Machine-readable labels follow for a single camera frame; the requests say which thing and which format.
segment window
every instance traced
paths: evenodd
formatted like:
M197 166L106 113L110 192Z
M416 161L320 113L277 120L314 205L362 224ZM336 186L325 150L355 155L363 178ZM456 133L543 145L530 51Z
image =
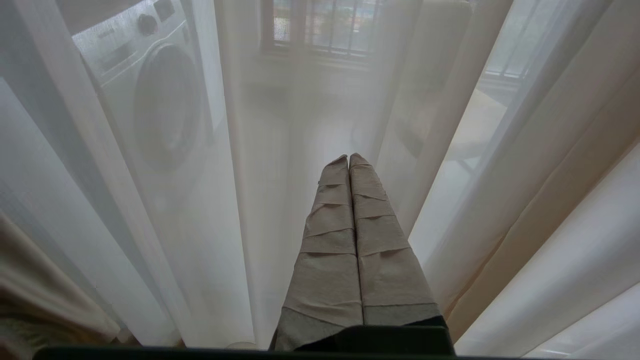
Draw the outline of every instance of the window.
M366 61L379 9L380 0L263 0L262 48L305 44L320 56Z

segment white curtain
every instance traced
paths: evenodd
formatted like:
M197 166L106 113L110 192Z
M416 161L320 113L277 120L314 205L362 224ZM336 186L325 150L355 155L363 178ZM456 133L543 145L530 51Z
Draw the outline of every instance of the white curtain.
M359 152L458 354L637 353L640 2L113 3L3 3L0 204L142 344L266 348L320 171ZM132 99L171 41L203 115L158 170Z

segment washing machine door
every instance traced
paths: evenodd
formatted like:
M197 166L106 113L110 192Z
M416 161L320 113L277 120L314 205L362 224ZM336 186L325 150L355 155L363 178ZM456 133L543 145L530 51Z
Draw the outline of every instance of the washing machine door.
M146 162L162 172L175 170L193 150L202 119L196 67L175 44L151 50L136 85L136 142Z

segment washing machine control knob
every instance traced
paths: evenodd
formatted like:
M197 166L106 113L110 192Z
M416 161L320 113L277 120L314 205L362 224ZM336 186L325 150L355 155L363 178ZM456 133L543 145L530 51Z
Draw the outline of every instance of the washing machine control knob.
M156 18L147 14L140 15L138 17L138 30L146 37L154 34L158 30Z

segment front-load washing machine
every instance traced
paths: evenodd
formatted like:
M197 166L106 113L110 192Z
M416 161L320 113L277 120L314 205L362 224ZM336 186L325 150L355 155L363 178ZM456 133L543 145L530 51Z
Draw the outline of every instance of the front-load washing machine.
M72 38L147 211L162 213L188 196L210 150L196 39L179 0L106 4L123 2L106 19L85 14L99 22Z

